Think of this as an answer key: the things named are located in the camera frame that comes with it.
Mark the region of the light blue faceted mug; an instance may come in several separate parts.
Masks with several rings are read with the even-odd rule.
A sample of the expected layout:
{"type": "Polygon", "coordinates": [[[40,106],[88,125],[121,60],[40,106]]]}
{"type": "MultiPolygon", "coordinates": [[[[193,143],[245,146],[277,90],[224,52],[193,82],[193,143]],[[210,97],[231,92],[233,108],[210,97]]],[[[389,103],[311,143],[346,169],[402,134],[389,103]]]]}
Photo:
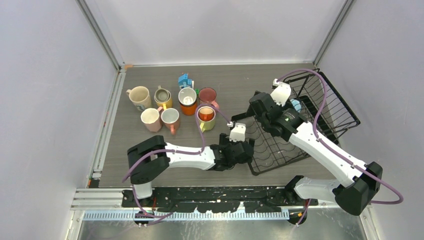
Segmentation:
{"type": "Polygon", "coordinates": [[[298,112],[298,113],[300,113],[301,112],[301,110],[302,110],[302,104],[301,104],[301,102],[299,101],[299,100],[297,100],[297,99],[290,99],[290,103],[292,104],[292,106],[293,106],[293,108],[298,112]]]}

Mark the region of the lime green mug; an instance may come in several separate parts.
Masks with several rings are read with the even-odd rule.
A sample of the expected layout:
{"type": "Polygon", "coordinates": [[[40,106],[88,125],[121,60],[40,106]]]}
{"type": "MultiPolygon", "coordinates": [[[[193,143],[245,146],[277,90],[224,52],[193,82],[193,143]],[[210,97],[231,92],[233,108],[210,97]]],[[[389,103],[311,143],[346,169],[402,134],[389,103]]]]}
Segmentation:
{"type": "Polygon", "coordinates": [[[199,121],[199,124],[198,125],[199,125],[199,128],[200,128],[200,130],[201,130],[202,133],[204,133],[206,131],[210,131],[210,130],[212,130],[214,128],[215,122],[216,122],[216,111],[215,111],[214,118],[212,120],[210,120],[210,121],[202,121],[202,120],[200,120],[199,117],[198,117],[198,112],[197,112],[197,115],[196,116],[197,116],[197,120],[199,121]]]}

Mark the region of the small orange cup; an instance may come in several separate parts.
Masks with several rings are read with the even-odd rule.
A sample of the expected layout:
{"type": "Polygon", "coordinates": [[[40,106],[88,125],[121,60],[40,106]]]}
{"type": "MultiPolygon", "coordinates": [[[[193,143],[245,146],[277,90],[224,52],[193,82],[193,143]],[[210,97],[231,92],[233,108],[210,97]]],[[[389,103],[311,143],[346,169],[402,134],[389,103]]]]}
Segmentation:
{"type": "Polygon", "coordinates": [[[198,110],[198,118],[201,121],[208,122],[215,117],[215,111],[211,107],[202,107],[198,110]]]}

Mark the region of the black wire dish rack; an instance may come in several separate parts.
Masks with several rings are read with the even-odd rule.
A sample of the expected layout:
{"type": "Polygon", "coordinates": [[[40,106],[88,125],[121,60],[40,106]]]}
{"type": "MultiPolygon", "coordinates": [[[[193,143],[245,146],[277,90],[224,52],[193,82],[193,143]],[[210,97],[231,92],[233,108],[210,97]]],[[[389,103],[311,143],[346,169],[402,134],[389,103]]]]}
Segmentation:
{"type": "Polygon", "coordinates": [[[325,164],[328,146],[337,149],[340,137],[361,123],[318,68],[294,70],[272,87],[270,94],[256,91],[247,110],[231,118],[245,125],[245,136],[254,143],[248,166],[255,176],[310,156],[325,164]]]}

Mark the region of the orange mug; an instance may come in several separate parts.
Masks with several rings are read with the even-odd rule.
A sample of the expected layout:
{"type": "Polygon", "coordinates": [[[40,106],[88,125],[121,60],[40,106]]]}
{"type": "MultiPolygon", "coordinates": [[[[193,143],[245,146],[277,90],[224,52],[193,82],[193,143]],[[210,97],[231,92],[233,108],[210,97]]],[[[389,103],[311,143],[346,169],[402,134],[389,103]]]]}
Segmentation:
{"type": "Polygon", "coordinates": [[[181,111],[186,116],[194,115],[196,113],[197,106],[198,104],[196,102],[191,105],[180,104],[181,111]]]}

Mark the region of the salmon pink mug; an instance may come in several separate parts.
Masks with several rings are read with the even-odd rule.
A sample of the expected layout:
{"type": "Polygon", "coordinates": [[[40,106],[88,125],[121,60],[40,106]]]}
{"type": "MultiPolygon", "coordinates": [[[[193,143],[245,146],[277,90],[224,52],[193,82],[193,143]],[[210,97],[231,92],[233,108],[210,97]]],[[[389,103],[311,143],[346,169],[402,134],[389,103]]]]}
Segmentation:
{"type": "Polygon", "coordinates": [[[175,108],[167,108],[161,114],[161,120],[164,125],[170,130],[172,135],[177,134],[177,130],[181,124],[180,113],[175,108]]]}

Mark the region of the yellow mug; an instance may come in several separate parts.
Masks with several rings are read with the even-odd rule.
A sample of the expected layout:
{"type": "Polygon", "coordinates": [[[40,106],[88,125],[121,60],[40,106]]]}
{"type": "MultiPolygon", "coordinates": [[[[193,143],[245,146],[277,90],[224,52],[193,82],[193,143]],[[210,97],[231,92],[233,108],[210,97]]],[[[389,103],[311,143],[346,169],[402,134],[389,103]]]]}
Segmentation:
{"type": "Polygon", "coordinates": [[[162,108],[163,110],[167,110],[169,108],[173,107],[173,100],[172,98],[168,98],[166,101],[159,101],[158,99],[155,99],[156,105],[159,108],[162,108]]]}

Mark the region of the light pink mug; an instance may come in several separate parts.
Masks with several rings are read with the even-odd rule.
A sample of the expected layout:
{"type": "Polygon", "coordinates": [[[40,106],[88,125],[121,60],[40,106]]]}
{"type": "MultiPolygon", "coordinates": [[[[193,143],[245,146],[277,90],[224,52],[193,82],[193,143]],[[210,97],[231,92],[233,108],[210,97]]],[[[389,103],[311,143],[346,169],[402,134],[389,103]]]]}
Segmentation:
{"type": "Polygon", "coordinates": [[[157,133],[162,128],[161,113],[163,110],[162,106],[158,108],[151,107],[141,113],[140,119],[150,132],[157,133]]]}

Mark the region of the small beige cup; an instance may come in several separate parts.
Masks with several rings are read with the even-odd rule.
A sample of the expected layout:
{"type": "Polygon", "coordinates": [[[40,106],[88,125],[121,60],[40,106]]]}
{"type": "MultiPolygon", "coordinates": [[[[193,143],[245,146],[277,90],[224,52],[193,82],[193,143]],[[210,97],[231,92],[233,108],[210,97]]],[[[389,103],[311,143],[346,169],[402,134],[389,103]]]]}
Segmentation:
{"type": "Polygon", "coordinates": [[[160,85],[157,87],[157,90],[154,93],[154,100],[157,103],[165,103],[171,98],[171,93],[165,89],[162,88],[160,85]]]}

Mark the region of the cream patterned mug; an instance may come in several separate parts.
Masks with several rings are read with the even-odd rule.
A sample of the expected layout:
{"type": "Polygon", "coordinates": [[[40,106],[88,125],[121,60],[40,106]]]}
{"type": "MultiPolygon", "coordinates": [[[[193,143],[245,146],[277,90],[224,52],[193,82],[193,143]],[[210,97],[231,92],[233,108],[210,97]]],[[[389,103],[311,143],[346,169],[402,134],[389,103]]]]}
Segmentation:
{"type": "Polygon", "coordinates": [[[152,98],[147,87],[136,86],[133,89],[128,89],[126,94],[137,110],[143,112],[152,107],[152,98]]]}

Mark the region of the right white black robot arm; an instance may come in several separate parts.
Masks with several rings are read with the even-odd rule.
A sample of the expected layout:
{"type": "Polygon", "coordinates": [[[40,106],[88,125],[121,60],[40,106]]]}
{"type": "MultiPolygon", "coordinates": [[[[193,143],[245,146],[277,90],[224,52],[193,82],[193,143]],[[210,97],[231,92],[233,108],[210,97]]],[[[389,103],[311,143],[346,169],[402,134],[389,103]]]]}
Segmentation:
{"type": "Polygon", "coordinates": [[[285,192],[291,205],[307,199],[324,200],[358,216],[379,191],[383,168],[377,162],[365,163],[345,152],[295,109],[277,105],[269,93],[257,91],[249,100],[247,113],[265,132],[302,149],[335,177],[323,180],[295,176],[285,192]]]}

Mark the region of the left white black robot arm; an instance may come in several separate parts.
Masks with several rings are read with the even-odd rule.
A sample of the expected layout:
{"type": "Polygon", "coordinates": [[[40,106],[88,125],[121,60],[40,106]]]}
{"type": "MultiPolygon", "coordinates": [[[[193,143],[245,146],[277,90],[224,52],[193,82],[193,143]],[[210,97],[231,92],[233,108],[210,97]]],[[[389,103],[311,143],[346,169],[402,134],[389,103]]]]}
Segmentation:
{"type": "Polygon", "coordinates": [[[255,140],[233,141],[221,133],[218,144],[201,147],[178,146],[154,135],[127,150],[129,170],[123,180],[130,180],[134,200],[141,207],[153,202],[152,181],[168,168],[196,168],[204,171],[232,169],[237,164],[251,163],[255,140]]]}

